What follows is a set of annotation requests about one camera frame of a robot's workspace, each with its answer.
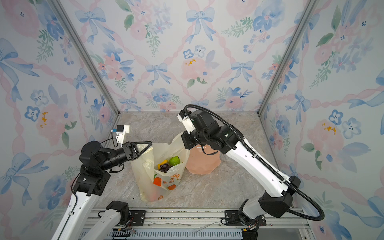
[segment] blue bow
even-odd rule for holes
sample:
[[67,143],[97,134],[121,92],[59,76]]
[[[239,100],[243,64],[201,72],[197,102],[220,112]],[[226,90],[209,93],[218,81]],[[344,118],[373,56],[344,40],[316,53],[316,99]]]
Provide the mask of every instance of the blue bow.
[[84,69],[80,68],[79,75],[77,76],[77,78],[75,78],[73,80],[73,86],[76,89],[79,89],[79,87],[81,86],[81,88],[84,90],[84,104],[88,103],[88,100],[87,100],[87,88],[85,87],[85,85],[87,85],[90,88],[95,88],[92,85],[93,81],[84,81],[84,79],[86,79],[86,78],[87,78],[87,75],[85,74]]
[[[384,70],[382,70],[381,73],[379,73],[379,75],[376,77],[376,83],[381,86],[384,86]],[[367,104],[370,107],[376,107],[384,103],[384,91],[382,91],[381,93],[376,95],[376,97],[372,98],[367,102],[361,99],[351,99],[348,102],[351,103],[349,108],[354,108],[363,104]],[[384,115],[381,118],[380,134],[384,134]]]
[[8,63],[10,66],[16,68],[19,71],[22,71],[23,73],[26,73],[31,76],[39,77],[39,75],[31,71],[31,69],[33,68],[33,64],[19,64],[19,63],[15,63],[10,60],[7,60],[11,58],[17,58],[18,56],[19,54],[16,52],[12,44],[8,42],[8,40],[4,38],[0,38],[0,68],[2,68],[5,74],[7,74],[8,77],[13,81],[14,86],[11,91],[13,102],[16,102],[17,98],[22,100],[19,90],[17,89],[19,78],[15,73],[15,71],[9,66],[2,63],[2,61]]
[[115,40],[111,36],[111,34],[114,34],[115,32],[109,30],[106,27],[103,27],[99,22],[97,22],[97,21],[100,21],[103,23],[106,22],[104,12],[101,8],[95,8],[92,12],[84,12],[84,11],[79,10],[79,11],[75,12],[75,15],[76,15],[77,19],[82,23],[89,21],[89,25],[91,26],[91,30],[92,30],[92,35],[88,37],[88,39],[87,39],[88,43],[91,42],[93,44],[93,37],[95,35],[97,35],[96,25],[100,28],[100,30],[105,35],[107,35],[107,37],[109,37],[113,41]]
[[213,8],[207,8],[207,10],[205,10],[204,12],[203,11],[198,12],[196,10],[187,11],[187,21],[190,23],[196,21],[196,28],[195,28],[195,33],[187,37],[185,41],[189,42],[190,44],[193,37],[200,33],[201,25],[203,25],[204,32],[206,33],[208,38],[211,39],[211,41],[213,41],[212,34],[216,33],[216,31],[210,29],[204,21],[202,21],[200,25],[199,19],[209,21],[211,23],[214,20],[214,16],[215,16],[215,10]]
[[42,165],[44,164],[44,160],[42,160],[35,166],[22,170],[22,168],[25,167],[28,163],[30,163],[30,161],[31,159],[25,153],[17,153],[12,159],[12,167],[8,169],[5,176],[0,177],[0,194],[4,194],[8,191],[8,189],[11,187],[12,180],[25,189],[22,197],[23,206],[25,206],[27,200],[32,200],[27,190],[29,186],[29,180],[24,176],[15,175],[41,172],[49,168],[42,167]]
[[168,76],[166,76],[166,75],[164,75],[164,74],[162,73],[162,72],[165,72],[165,73],[166,73],[166,72],[168,71],[168,67],[167,67],[167,65],[166,65],[165,63],[162,63],[162,64],[160,64],[160,65],[155,65],[155,66],[153,66],[153,65],[147,65],[147,66],[145,66],[145,69],[147,70],[147,72],[149,72],[149,73],[153,72],[154,75],[155,75],[155,78],[154,78],[152,81],[150,81],[150,82],[148,83],[148,85],[153,86],[153,83],[154,83],[157,79],[159,79],[159,74],[160,74],[160,76],[164,79],[164,81],[166,81],[167,83],[170,84],[169,80],[170,80],[171,78],[168,77]]
[[297,90],[295,93],[295,98],[298,100],[293,107],[291,106],[285,106],[286,111],[289,109],[296,110],[297,109],[297,114],[296,114],[296,125],[297,121],[301,122],[301,108],[303,108],[303,111],[307,111],[311,107],[311,101],[307,100],[303,97],[303,93],[300,90]]
[[205,105],[205,106],[208,106],[208,103],[209,103],[209,100],[205,99],[203,101],[191,101],[191,104],[194,104],[194,105]]
[[241,69],[243,69],[243,75],[244,75],[244,78],[247,82],[249,82],[249,77],[252,77],[252,75],[250,75],[249,73],[247,73],[245,70],[248,69],[248,70],[251,70],[253,68],[253,64],[254,62],[253,61],[248,61],[246,63],[232,63],[231,64],[231,69],[232,70],[236,70],[237,69],[237,72],[236,72],[236,76],[234,78],[231,78],[227,81],[227,83],[231,83],[235,78],[238,78],[240,76],[240,73],[241,73]]
[[125,109],[124,111],[128,111],[129,109],[131,109],[131,107],[134,107],[136,110],[140,112],[141,107],[138,107],[135,104],[133,104],[133,103],[137,104],[136,98],[129,98],[129,99],[120,98],[119,102],[122,104],[127,104],[127,109]]

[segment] wall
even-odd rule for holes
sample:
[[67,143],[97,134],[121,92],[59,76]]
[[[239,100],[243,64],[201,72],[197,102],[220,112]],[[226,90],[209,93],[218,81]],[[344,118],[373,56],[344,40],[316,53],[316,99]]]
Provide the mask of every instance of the wall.
[[384,239],[383,11],[380,0],[320,0],[262,114],[281,170],[325,211],[310,222],[317,240]]
[[50,239],[115,114],[42,0],[0,1],[0,239]]
[[116,105],[255,111],[306,1],[61,1]]

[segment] plastic bag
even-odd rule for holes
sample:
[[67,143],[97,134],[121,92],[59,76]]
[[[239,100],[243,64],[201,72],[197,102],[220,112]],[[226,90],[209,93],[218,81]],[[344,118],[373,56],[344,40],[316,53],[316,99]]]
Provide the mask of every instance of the plastic bag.
[[[153,143],[152,147],[138,159],[131,161],[141,200],[148,202],[160,200],[179,184],[189,157],[189,150],[185,149],[181,134],[175,136],[171,144]],[[174,156],[180,158],[180,163],[171,167],[166,173],[160,172],[157,165]]]

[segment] corrugated black hose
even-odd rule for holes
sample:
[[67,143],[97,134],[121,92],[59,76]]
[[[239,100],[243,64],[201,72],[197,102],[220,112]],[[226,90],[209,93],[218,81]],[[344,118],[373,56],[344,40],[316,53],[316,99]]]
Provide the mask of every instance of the corrugated black hose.
[[[233,128],[226,120],[224,120],[222,117],[220,117],[219,115],[217,115],[216,113],[204,108],[204,107],[200,107],[198,105],[193,105],[193,104],[188,104],[184,107],[184,111],[185,113],[189,116],[189,112],[188,112],[188,108],[195,108],[195,109],[198,109],[198,110],[201,110],[201,111],[204,111],[206,113],[209,113],[212,117],[215,117],[216,119],[218,119],[220,122],[222,122],[224,125],[226,125],[237,137],[237,139],[241,142],[241,144],[246,148],[246,150],[252,154],[252,156],[255,156],[256,153],[251,149],[250,146],[248,146],[246,144],[246,142],[243,140],[243,138],[241,137],[241,135],[236,131],[235,128]],[[268,168],[269,171],[271,171],[278,179],[280,179],[280,181],[283,181],[284,178],[275,170],[273,169],[267,162],[265,162],[259,155],[255,156],[255,158],[257,158],[257,160],[259,160],[266,168]],[[291,213],[291,214],[295,214],[299,217],[302,217],[302,218],[305,218],[305,219],[308,219],[308,220],[312,220],[312,221],[321,221],[324,219],[325,215],[324,215],[324,211],[321,209],[321,207],[314,201],[312,200],[309,196],[307,196],[305,193],[303,193],[301,190],[299,190],[297,187],[295,187],[294,185],[292,185],[290,182],[288,182],[287,180],[284,181],[284,184],[287,185],[289,188],[293,189],[297,194],[299,194],[300,196],[302,196],[305,200],[307,200],[310,204],[312,204],[316,210],[319,212],[319,216],[317,217],[313,217],[313,216],[309,216],[309,215],[305,215],[305,214],[302,214],[302,213],[299,213],[299,212],[296,212],[296,211],[293,211],[291,209],[288,209],[287,212]]]

